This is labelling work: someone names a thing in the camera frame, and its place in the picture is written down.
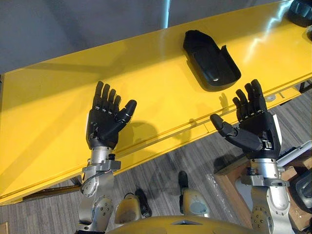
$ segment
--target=yellow table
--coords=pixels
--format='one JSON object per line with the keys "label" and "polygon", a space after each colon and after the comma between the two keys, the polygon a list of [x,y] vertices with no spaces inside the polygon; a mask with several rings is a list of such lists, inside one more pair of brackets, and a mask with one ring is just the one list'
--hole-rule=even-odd
{"label": "yellow table", "polygon": [[[80,174],[90,157],[87,113],[98,80],[137,100],[116,148],[121,170],[213,133],[209,115],[236,122],[235,90],[256,78],[271,108],[300,93],[312,75],[305,28],[283,18],[289,1],[252,7],[50,59],[1,76],[0,204]],[[184,33],[198,29],[226,44],[242,77],[204,91],[188,66]]]}

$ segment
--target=robotic arm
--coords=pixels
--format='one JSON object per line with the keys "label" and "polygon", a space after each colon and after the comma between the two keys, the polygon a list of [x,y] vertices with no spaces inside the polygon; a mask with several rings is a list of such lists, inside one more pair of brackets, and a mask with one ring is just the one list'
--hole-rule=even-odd
{"label": "robotic arm", "polygon": [[276,160],[281,148],[276,125],[277,119],[267,110],[261,86],[255,79],[245,85],[248,101],[240,89],[233,99],[239,127],[233,127],[217,114],[210,116],[212,123],[225,139],[240,147],[251,161],[242,183],[252,185],[253,229],[266,234],[290,234],[288,217],[290,198],[286,191],[288,181],[281,180],[283,168]]}
{"label": "robotic arm", "polygon": [[77,234],[105,233],[113,211],[113,171],[120,169],[113,149],[118,143],[118,133],[130,121],[137,102],[130,100],[119,110],[120,96],[103,82],[97,83],[92,109],[89,112],[86,140],[91,150],[80,191],[83,199],[78,211]]}

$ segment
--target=wooden plank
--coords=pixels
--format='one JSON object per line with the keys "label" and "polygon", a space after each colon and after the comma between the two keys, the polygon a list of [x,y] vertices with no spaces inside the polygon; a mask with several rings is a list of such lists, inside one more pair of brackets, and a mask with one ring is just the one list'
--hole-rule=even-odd
{"label": "wooden plank", "polygon": [[[294,167],[290,167],[288,170],[282,173],[283,180],[292,180],[296,176],[297,172],[294,169]],[[292,227],[302,231],[309,226],[312,214],[303,211],[302,209],[299,208],[299,206],[297,206],[296,202],[294,201],[289,191],[289,188],[287,188],[287,192],[291,200],[291,207],[289,209],[289,218],[292,223]]]}
{"label": "wooden plank", "polygon": [[253,228],[250,220],[251,212],[235,187],[235,181],[240,177],[241,173],[246,170],[246,167],[248,167],[249,164],[249,160],[246,157],[243,157],[217,172],[215,178],[227,196],[230,204],[235,209],[241,222],[246,227]]}
{"label": "wooden plank", "polygon": [[312,168],[312,155],[311,150],[307,150],[301,156],[290,162],[289,165],[293,167],[300,167],[309,170]]}
{"label": "wooden plank", "polygon": [[9,234],[8,222],[0,224],[0,234]]}

